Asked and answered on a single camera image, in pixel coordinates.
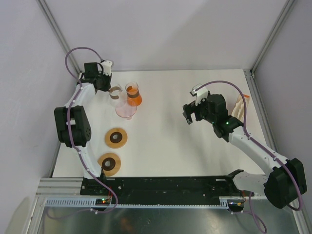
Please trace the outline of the clear glass carafe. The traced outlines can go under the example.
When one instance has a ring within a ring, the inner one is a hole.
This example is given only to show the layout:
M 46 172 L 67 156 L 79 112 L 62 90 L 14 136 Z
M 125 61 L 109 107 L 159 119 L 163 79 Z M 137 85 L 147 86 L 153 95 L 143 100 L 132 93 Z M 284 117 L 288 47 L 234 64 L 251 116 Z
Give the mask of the clear glass carafe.
M 120 100 L 122 96 L 122 87 L 119 84 L 114 84 L 109 89 L 109 95 L 112 100 Z

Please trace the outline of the pink glass dripper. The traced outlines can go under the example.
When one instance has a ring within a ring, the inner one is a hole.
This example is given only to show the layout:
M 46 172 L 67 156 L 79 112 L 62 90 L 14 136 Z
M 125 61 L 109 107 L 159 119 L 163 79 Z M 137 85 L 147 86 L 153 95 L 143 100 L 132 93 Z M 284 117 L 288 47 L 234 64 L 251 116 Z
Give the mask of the pink glass dripper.
M 137 105 L 132 100 L 126 99 L 118 103 L 115 108 L 116 114 L 126 120 L 131 120 L 137 112 Z

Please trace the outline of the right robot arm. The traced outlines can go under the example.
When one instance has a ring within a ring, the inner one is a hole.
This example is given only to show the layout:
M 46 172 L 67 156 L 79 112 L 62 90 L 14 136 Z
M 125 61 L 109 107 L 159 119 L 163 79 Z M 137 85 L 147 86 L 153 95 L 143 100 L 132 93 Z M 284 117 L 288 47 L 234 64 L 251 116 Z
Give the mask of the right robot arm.
M 212 124 L 218 138 L 240 149 L 264 172 L 263 175 L 237 171 L 231 180 L 226 181 L 225 191 L 237 195 L 241 191 L 264 195 L 275 207 L 282 209 L 294 200 L 299 201 L 298 209 L 303 207 L 302 195 L 307 191 L 304 167 L 300 160 L 287 159 L 268 146 L 264 146 L 246 131 L 244 124 L 229 115 L 226 101 L 222 95 L 208 94 L 199 103 L 196 101 L 183 106 L 183 116 L 191 124 L 205 120 Z

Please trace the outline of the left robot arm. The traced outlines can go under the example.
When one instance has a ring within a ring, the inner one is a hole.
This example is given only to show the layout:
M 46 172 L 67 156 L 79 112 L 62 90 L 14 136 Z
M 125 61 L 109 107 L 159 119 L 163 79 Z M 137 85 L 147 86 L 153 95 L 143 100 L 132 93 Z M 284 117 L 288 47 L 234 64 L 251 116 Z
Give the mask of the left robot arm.
M 73 149 L 79 157 L 83 178 L 93 180 L 90 188 L 97 195 L 107 191 L 108 183 L 90 143 L 92 129 L 84 105 L 88 104 L 98 91 L 110 90 L 112 65 L 110 60 L 86 63 L 85 72 L 78 77 L 75 92 L 70 100 L 54 110 L 59 141 Z

